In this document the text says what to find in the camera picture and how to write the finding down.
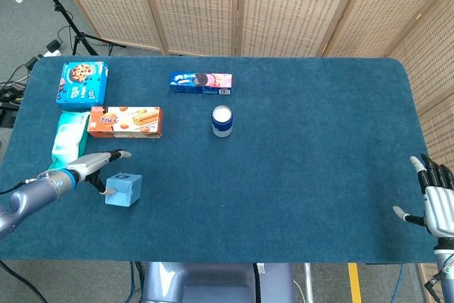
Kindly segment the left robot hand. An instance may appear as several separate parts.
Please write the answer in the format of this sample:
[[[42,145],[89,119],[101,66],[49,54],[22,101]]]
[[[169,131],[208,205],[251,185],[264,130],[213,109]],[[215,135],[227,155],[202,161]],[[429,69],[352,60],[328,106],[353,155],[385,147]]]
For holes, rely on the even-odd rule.
[[[110,162],[121,158],[130,158],[131,156],[131,153],[122,149],[91,153],[68,163],[65,169],[77,174],[78,182],[89,182],[95,186],[101,195],[112,195],[116,193],[116,190],[108,188],[101,181],[99,177],[101,169]]]

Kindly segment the small light blue box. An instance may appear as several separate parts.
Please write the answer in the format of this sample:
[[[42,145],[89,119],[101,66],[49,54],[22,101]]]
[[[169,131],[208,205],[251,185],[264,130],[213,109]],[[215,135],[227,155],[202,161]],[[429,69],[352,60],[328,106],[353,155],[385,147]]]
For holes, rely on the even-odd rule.
[[[142,179],[141,175],[124,172],[108,177],[106,179],[108,194],[104,203],[111,206],[132,206],[140,199]]]

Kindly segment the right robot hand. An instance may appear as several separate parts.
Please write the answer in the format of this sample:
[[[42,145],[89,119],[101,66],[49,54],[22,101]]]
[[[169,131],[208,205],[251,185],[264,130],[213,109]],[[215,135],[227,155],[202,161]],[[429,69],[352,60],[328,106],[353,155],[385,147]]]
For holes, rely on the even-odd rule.
[[[422,161],[411,156],[424,201],[424,215],[415,216],[393,206],[394,213],[403,221],[425,227],[434,238],[454,238],[454,172],[439,165],[428,155]]]

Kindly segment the blue sandwich cookie box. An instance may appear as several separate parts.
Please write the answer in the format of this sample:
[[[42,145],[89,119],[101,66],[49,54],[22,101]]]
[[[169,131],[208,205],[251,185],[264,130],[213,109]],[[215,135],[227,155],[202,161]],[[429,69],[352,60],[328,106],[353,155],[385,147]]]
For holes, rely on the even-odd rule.
[[[232,86],[232,74],[174,72],[170,77],[170,89],[174,93],[230,95]]]

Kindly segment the teal wet wipes pack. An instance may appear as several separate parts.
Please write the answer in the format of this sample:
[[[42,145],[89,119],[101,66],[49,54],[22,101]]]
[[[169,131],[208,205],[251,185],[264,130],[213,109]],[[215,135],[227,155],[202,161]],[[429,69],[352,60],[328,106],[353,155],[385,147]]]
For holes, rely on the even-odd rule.
[[[83,156],[87,144],[89,115],[88,111],[62,112],[51,152],[51,170],[64,168]]]

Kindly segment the yellow floor tape strip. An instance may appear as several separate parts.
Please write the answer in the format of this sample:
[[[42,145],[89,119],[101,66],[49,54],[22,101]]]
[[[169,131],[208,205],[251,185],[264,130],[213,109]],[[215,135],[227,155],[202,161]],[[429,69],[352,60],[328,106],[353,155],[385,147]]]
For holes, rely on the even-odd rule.
[[[362,303],[360,279],[357,263],[348,263],[348,277],[352,303]]]

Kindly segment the blue table cloth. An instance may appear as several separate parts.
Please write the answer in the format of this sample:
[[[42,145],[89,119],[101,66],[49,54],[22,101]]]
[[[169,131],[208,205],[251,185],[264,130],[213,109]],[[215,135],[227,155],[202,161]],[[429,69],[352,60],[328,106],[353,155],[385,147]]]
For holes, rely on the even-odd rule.
[[[426,149],[395,59],[106,57],[109,106],[159,106],[161,138],[89,138],[132,156],[101,172],[143,177],[132,206],[89,183],[0,241],[0,258],[213,263],[425,263],[434,239],[410,157]],[[230,95],[174,93],[174,72],[233,75]],[[217,106],[232,132],[215,136]]]

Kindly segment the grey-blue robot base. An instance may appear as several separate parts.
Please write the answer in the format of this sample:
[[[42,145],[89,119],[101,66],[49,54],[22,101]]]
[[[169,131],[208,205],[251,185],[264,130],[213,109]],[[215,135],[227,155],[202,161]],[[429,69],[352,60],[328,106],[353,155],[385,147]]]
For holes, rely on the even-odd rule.
[[[140,303],[295,303],[292,267],[149,262]]]

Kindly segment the black tripod stand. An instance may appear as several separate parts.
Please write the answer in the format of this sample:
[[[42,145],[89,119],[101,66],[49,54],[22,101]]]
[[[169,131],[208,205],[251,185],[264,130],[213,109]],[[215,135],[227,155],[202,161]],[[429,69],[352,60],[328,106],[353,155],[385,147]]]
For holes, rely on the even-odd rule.
[[[72,55],[77,54],[77,48],[79,44],[82,44],[85,50],[90,55],[98,55],[98,52],[93,48],[92,44],[89,40],[95,40],[100,43],[104,43],[107,45],[108,49],[108,56],[111,56],[112,50],[114,47],[126,49],[125,45],[120,43],[115,43],[110,40],[106,40],[100,37],[96,37],[90,34],[87,34],[83,31],[80,31],[76,26],[75,22],[73,21],[74,16],[69,13],[69,11],[63,6],[63,4],[59,0],[51,0],[53,2],[54,11],[60,13],[67,22],[69,29],[74,33],[74,37],[72,39],[71,47],[72,47]]]

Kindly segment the blue and white drink can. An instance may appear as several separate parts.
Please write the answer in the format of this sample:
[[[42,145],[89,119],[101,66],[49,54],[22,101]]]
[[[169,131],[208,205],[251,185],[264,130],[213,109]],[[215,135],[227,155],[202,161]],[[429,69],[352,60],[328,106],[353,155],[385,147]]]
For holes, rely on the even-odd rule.
[[[212,131],[215,136],[225,138],[232,132],[233,114],[227,106],[217,106],[211,115]]]

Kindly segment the wicker wooden folding screen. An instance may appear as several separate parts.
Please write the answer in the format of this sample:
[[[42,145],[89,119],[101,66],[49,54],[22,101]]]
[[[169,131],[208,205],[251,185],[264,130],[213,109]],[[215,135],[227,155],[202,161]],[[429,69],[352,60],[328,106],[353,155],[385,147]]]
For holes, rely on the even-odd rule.
[[[454,170],[454,0],[73,1],[102,38],[163,55],[394,58]]]

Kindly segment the blue chocolate chip cookie box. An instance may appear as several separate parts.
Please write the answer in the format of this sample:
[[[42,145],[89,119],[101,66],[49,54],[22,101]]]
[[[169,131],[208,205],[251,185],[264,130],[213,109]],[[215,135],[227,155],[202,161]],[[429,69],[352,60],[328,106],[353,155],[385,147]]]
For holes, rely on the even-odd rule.
[[[109,66],[105,62],[65,62],[56,104],[62,109],[85,110],[103,106]]]

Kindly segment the orange egg roll biscuit box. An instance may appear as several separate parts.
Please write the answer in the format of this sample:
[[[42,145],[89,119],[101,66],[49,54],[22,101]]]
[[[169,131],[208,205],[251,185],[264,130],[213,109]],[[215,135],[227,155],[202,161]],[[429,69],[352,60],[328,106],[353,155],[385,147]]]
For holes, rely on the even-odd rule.
[[[95,138],[160,138],[163,117],[156,106],[93,106],[87,131]]]

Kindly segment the grey metal table leg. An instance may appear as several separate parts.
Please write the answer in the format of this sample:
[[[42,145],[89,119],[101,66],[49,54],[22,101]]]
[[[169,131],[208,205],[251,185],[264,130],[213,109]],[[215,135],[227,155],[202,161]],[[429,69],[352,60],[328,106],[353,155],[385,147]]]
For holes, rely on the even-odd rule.
[[[311,264],[304,263],[304,281],[306,292],[306,303],[314,303],[314,293],[312,287]]]

